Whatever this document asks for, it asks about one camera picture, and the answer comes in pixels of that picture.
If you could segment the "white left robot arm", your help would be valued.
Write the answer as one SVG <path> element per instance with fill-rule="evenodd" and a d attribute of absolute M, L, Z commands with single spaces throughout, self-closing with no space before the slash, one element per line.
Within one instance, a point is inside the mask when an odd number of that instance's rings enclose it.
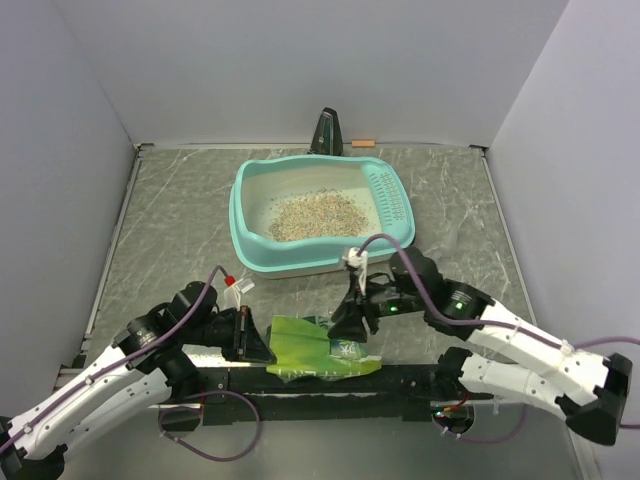
<path fill-rule="evenodd" d="M 186 345 L 220 349 L 228 362 L 273 364 L 248 306 L 221 310 L 217 292 L 191 282 L 171 301 L 130 321 L 83 371 L 27 412 L 1 420 L 8 479 L 57 479 L 74 449 L 165 401 L 184 402 L 203 381 Z"/>

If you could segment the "green litter bag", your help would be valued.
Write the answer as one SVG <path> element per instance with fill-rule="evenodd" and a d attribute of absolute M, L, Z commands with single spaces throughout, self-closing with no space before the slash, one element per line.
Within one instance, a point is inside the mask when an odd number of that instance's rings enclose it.
<path fill-rule="evenodd" d="M 370 375 L 382 368 L 379 355 L 350 340 L 330 339 L 326 317 L 272 317 L 269 348 L 276 357 L 266 371 L 285 383 L 302 378 L 339 381 Z"/>

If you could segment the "teal litter box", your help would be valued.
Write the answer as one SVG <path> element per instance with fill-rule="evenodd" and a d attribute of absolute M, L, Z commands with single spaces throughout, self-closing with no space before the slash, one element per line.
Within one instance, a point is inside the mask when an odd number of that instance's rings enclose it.
<path fill-rule="evenodd" d="M 322 189 L 355 200 L 371 222 L 358 237 L 277 242 L 268 233 L 281 200 Z M 238 170 L 229 201 L 230 234 L 239 260 L 258 275 L 287 278 L 337 271 L 346 248 L 385 233 L 402 247 L 416 234 L 405 188 L 390 164 L 374 157 L 296 155 L 249 160 Z"/>

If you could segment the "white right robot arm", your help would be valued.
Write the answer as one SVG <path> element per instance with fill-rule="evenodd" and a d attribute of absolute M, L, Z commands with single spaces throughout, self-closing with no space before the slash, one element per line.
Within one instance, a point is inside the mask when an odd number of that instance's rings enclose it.
<path fill-rule="evenodd" d="M 449 348 L 438 360 L 441 394 L 510 398 L 552 413 L 586 440 L 615 444 L 633 369 L 627 357 L 592 353 L 554 337 L 485 292 L 445 278 L 415 247 L 390 257 L 385 283 L 368 273 L 368 256 L 357 247 L 341 262 L 349 287 L 333 313 L 330 338 L 364 343 L 381 318 L 421 312 L 436 331 L 506 359 Z"/>

